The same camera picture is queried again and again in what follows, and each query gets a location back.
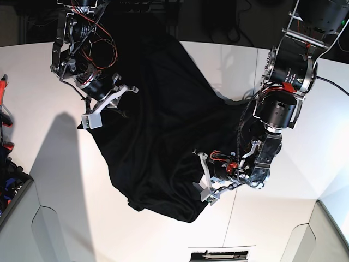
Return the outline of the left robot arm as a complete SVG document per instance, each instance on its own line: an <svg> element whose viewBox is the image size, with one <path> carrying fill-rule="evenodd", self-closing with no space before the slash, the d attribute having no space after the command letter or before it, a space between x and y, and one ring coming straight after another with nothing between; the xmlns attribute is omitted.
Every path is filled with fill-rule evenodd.
<svg viewBox="0 0 349 262"><path fill-rule="evenodd" d="M237 128L237 152L198 154L205 184L202 201L247 185L260 189L282 147L282 131L294 128L303 101L318 79L318 60L348 26L348 1L296 1L279 44L267 57L260 89L247 101Z"/></svg>

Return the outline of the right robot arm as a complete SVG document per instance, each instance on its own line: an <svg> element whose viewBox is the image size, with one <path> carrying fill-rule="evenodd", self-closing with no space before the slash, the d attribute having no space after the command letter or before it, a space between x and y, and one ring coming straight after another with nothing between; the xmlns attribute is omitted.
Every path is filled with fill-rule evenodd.
<svg viewBox="0 0 349 262"><path fill-rule="evenodd" d="M56 38L51 71L62 84L72 87L85 104L87 115L112 111L124 118L135 116L139 105L132 100L137 89L112 77L118 60L117 44L103 25L110 1L57 1Z"/></svg>

